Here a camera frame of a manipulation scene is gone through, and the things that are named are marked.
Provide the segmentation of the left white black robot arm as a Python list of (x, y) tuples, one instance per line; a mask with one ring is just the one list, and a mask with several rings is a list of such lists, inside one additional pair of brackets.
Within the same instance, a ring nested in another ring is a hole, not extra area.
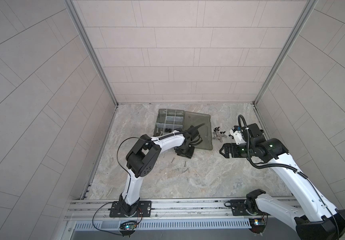
[(170, 149), (184, 158), (191, 159), (195, 146), (202, 143), (198, 129), (205, 124), (190, 126), (184, 131), (172, 131), (160, 137), (142, 135), (127, 153), (126, 167), (127, 180), (122, 194), (119, 197), (115, 210), (126, 217), (132, 217), (138, 211), (140, 202), (140, 188), (143, 178), (153, 169), (158, 156)]

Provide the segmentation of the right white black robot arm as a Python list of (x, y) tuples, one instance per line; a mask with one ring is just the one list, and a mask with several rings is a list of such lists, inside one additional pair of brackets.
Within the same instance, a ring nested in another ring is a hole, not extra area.
[(272, 168), (289, 188), (300, 209), (285, 204), (261, 189), (246, 195), (244, 203), (230, 200), (226, 207), (244, 209), (252, 216), (252, 232), (261, 233), (268, 216), (291, 227), (302, 240), (338, 240), (345, 233), (345, 210), (340, 210), (315, 187), (301, 171), (289, 150), (278, 139), (267, 140), (257, 124), (248, 125), (238, 115), (238, 125), (230, 131), (234, 143), (223, 144), (220, 154), (226, 158), (245, 158), (258, 170)]

